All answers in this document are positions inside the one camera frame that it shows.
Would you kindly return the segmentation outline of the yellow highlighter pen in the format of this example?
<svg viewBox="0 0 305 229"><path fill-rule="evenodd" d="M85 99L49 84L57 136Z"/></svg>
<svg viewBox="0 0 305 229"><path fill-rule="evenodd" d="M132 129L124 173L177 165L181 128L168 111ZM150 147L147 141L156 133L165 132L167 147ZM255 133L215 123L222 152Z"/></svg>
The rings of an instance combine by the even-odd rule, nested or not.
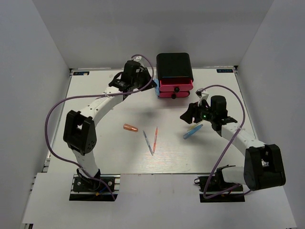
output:
<svg viewBox="0 0 305 229"><path fill-rule="evenodd" d="M200 123L194 124L194 125L190 126L190 127L188 128L187 131L190 131L190 130L194 129L194 128L197 127L199 124L200 124Z"/></svg>

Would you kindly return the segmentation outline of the blue utility knife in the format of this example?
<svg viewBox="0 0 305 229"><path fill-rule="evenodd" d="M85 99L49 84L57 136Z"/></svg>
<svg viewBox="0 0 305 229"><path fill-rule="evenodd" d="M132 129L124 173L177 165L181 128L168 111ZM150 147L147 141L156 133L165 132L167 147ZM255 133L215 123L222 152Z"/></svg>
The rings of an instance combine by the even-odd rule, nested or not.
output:
<svg viewBox="0 0 305 229"><path fill-rule="evenodd" d="M193 129L189 130L186 134L183 135L183 139L187 139L190 136L192 136L193 134L195 134L198 130L200 130L202 128L203 124L197 125L196 127L194 127Z"/></svg>

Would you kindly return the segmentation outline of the orange highlighter pen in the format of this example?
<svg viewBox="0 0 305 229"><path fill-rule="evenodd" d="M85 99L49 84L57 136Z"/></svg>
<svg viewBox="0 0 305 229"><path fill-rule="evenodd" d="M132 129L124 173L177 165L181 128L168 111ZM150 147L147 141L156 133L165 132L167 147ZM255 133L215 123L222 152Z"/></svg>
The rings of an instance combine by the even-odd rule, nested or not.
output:
<svg viewBox="0 0 305 229"><path fill-rule="evenodd" d="M158 127L156 127L155 134L154 134L154 142L153 142L153 149L152 149L153 154L155 153L155 150L156 150L157 135L158 135Z"/></svg>

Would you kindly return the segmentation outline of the black pink drawer organizer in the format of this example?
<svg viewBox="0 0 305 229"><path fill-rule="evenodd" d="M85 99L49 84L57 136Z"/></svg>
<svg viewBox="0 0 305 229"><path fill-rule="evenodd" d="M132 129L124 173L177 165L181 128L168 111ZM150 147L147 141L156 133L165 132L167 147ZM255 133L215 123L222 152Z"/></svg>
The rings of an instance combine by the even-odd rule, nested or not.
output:
<svg viewBox="0 0 305 229"><path fill-rule="evenodd" d="M159 98L186 98L193 89L190 56L186 52L160 53L156 56Z"/></svg>

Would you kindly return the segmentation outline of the blue highlighter pen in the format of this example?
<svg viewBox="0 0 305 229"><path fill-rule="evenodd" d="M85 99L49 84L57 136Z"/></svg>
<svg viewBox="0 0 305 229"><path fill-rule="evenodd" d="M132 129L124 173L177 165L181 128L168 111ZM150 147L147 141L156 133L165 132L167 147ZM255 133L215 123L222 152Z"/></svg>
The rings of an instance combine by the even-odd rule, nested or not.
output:
<svg viewBox="0 0 305 229"><path fill-rule="evenodd" d="M146 133L145 133L145 131L143 130L142 131L143 132L143 136L144 136L144 139L145 139L145 141L146 141L146 144L147 144L147 146L148 146L148 149L149 149L149 151L150 151L150 154L153 156L153 150L152 150L152 148L151 148L151 145L150 145L150 142L149 142L149 140L148 140L148 137L147 137L147 135L146 135Z"/></svg>

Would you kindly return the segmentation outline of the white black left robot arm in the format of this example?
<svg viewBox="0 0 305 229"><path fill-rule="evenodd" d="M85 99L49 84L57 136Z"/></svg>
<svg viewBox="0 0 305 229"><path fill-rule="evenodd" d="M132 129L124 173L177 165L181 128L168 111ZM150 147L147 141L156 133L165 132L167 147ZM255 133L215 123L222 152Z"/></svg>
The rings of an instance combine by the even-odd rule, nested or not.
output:
<svg viewBox="0 0 305 229"><path fill-rule="evenodd" d="M102 95L85 108L67 113L63 140L74 153L80 165L77 173L85 177L89 190L100 187L100 170L96 165L93 149L97 143L96 126L116 105L132 92L156 87L153 75L142 64L142 56L135 55L124 65L122 72L114 76Z"/></svg>

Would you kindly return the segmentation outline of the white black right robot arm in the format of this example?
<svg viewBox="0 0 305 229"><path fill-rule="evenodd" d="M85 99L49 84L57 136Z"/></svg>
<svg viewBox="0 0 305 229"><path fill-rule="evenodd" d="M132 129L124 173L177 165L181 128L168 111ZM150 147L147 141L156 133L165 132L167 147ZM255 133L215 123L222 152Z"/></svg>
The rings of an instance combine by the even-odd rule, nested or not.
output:
<svg viewBox="0 0 305 229"><path fill-rule="evenodd" d="M238 122L228 115L226 98L211 97L207 103L202 99L190 103L180 119L188 124L207 121L212 129L228 140L244 156L244 166L223 166L216 169L212 184L227 190L233 184L246 185L251 191L283 186L286 183L281 150L276 144L265 144L243 130Z"/></svg>

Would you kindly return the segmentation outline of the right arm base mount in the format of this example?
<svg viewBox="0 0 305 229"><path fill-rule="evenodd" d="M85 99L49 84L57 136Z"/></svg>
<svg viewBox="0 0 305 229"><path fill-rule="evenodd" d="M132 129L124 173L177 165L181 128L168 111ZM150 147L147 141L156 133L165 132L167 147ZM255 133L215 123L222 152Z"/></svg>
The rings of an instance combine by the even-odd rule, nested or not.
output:
<svg viewBox="0 0 305 229"><path fill-rule="evenodd" d="M199 187L199 197L201 203L234 203L234 202L245 202L243 186L238 186L230 191L223 192L213 198L206 199L203 197L203 191L208 181L208 175L199 176L194 180L194 184ZM219 186L217 179L212 176L212 179L208 185L206 196L222 192L232 186L234 183L225 183L222 187Z"/></svg>

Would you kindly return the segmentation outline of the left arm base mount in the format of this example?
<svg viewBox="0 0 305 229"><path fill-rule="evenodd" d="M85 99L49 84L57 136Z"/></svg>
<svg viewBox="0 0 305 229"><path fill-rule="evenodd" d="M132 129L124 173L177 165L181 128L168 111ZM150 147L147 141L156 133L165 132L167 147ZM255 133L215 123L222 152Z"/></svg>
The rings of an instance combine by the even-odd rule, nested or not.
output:
<svg viewBox="0 0 305 229"><path fill-rule="evenodd" d="M101 180L108 185L114 198L117 198L120 188L120 175L101 175ZM69 201L113 202L115 200L103 183L93 181L92 184L89 184L77 174L74 174Z"/></svg>

